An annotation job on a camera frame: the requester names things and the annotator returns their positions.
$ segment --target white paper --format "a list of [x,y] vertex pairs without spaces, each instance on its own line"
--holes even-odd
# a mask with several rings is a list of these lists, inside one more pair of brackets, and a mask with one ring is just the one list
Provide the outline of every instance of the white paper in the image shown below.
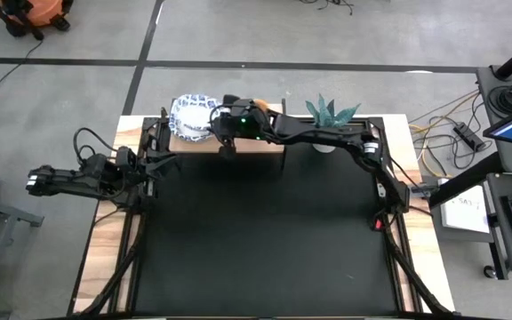
[[442,204],[444,227],[489,233],[484,191],[475,186]]

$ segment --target gray floor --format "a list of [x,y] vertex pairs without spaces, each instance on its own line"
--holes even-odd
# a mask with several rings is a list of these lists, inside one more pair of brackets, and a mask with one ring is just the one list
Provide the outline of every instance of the gray floor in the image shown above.
[[[32,57],[135,60],[154,2],[79,0],[68,16],[72,29],[65,34],[45,30],[48,37]],[[148,58],[486,66],[512,54],[512,1],[352,3],[355,14],[349,17],[345,7],[317,11],[321,1],[166,0]],[[0,22],[0,57],[22,57],[35,44],[28,36],[10,38]],[[0,65],[0,76],[11,67]],[[20,226],[7,250],[0,269],[0,311],[12,310],[20,319],[65,314],[96,202],[29,196],[24,190],[27,173],[40,164],[75,168],[71,138],[78,127],[89,126],[112,141],[133,70],[23,66],[0,87],[0,200],[45,216],[40,229]],[[475,80],[470,74],[146,68],[132,113],[157,114],[171,98],[203,92],[286,98],[288,111],[301,114],[306,112],[304,100],[321,92],[335,99],[337,108],[360,102],[362,114],[404,113],[413,119],[474,90]],[[452,118],[467,123],[468,105],[458,111]],[[487,127],[482,108],[476,116]],[[415,123],[427,125],[428,118]],[[433,132],[452,130],[444,125]],[[448,173],[460,172],[448,148],[436,154]],[[430,165],[437,170],[435,163]],[[512,319],[512,277],[507,282],[482,277],[483,265],[491,263],[487,246],[440,246],[456,309]]]

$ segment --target wooden table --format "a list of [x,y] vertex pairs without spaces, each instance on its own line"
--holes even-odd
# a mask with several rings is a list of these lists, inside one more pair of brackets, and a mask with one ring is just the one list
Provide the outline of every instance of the wooden table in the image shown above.
[[[392,157],[406,170],[415,181],[421,182],[420,168],[416,160],[412,137],[405,115],[363,115],[380,116],[384,120],[387,134],[388,147]],[[121,116],[117,126],[114,148],[127,146],[133,150],[138,149],[141,135],[141,125],[146,116]],[[398,179],[409,183],[405,176],[395,168]],[[428,203],[421,199],[411,199],[411,205],[428,210]],[[100,202],[95,219],[115,210],[110,202]],[[104,284],[114,273],[116,258],[120,246],[122,229],[124,225],[124,212],[116,213],[95,226],[91,233],[88,250],[83,260],[82,275],[76,288],[74,312],[82,311],[90,305],[96,295],[104,287]],[[137,220],[133,217],[132,232],[135,233]],[[429,290],[437,299],[450,310],[454,310],[450,286],[445,274],[442,254],[436,239],[432,219],[424,213],[410,210],[404,216],[406,232],[412,253],[412,260],[416,272],[420,275]],[[393,233],[398,241],[396,224],[393,225]],[[410,285],[402,270],[400,272],[400,285],[404,296],[406,310],[413,310]],[[126,273],[121,285],[118,309],[125,306],[130,270]]]

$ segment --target white pot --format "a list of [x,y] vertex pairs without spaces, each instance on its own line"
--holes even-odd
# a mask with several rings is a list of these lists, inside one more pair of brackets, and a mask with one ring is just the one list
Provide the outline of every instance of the white pot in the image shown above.
[[321,153],[330,153],[333,152],[333,150],[335,149],[334,146],[318,145],[315,143],[313,144],[313,148],[315,148],[317,151]]

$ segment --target green plant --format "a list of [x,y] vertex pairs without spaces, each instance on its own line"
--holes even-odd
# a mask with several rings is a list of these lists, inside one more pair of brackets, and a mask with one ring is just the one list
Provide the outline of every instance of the green plant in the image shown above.
[[357,104],[352,108],[346,108],[341,110],[337,115],[335,115],[335,100],[331,100],[325,106],[325,99],[319,93],[319,101],[317,103],[319,109],[313,105],[313,103],[306,101],[306,107],[308,108],[309,113],[316,120],[315,125],[318,127],[331,127],[331,128],[339,128],[346,123],[349,122],[355,115],[356,110],[361,106],[361,104]]

